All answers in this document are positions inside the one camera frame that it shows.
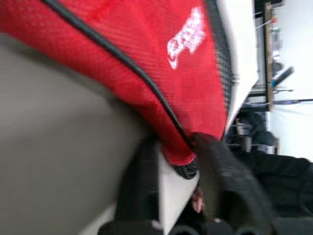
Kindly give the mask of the red table tennis paddle case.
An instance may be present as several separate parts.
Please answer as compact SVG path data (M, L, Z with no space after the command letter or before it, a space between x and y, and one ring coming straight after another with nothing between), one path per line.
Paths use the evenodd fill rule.
M217 0L0 0L0 31L132 106L183 178L193 135L224 137L234 76Z

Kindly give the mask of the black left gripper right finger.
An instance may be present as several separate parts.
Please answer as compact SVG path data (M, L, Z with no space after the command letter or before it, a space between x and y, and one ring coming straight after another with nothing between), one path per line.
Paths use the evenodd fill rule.
M195 133L200 180L208 219L221 219L235 235L275 235L270 201L250 170L214 136Z

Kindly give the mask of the blue and black device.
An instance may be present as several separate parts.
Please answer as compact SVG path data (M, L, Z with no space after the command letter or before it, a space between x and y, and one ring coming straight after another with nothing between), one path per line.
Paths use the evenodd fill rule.
M285 81L288 77L290 77L294 73L294 67L290 66L287 70L285 70L282 74L280 74L276 79L271 81L271 86L276 87Z

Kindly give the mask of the person in black clothing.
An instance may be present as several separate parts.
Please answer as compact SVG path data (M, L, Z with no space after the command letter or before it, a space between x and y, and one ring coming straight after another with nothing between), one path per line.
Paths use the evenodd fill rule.
M260 145L277 145L276 137L266 129L263 117L258 113L241 113L238 118L249 126L251 151L244 152L237 144L238 136L233 134L228 134L223 142L250 170L270 201L275 217L275 235L313 235L313 162L259 150ZM225 221L208 220L226 224L227 230L221 235L235 235Z

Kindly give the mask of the bystander's bare hand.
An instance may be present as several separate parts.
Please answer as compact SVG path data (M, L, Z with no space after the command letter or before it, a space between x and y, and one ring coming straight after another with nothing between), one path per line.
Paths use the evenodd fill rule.
M204 197L202 189L197 188L191 197L191 205L196 213L203 212Z

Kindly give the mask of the wooden workbench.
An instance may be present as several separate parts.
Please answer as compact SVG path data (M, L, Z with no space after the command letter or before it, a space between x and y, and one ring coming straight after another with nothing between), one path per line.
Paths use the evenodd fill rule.
M277 16L274 8L282 6L284 0L264 0L263 3L263 39L265 56L265 93L267 112L273 111L275 105L285 105L286 101L275 101L274 95L281 92L278 86L272 87L271 81L276 79L285 70L283 63L280 62L280 50L282 48L281 28L277 24Z

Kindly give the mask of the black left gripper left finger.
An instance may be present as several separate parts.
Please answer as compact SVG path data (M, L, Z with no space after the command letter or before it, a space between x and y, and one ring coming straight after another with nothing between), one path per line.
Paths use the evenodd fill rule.
M141 141L119 187L116 220L159 220L157 138Z

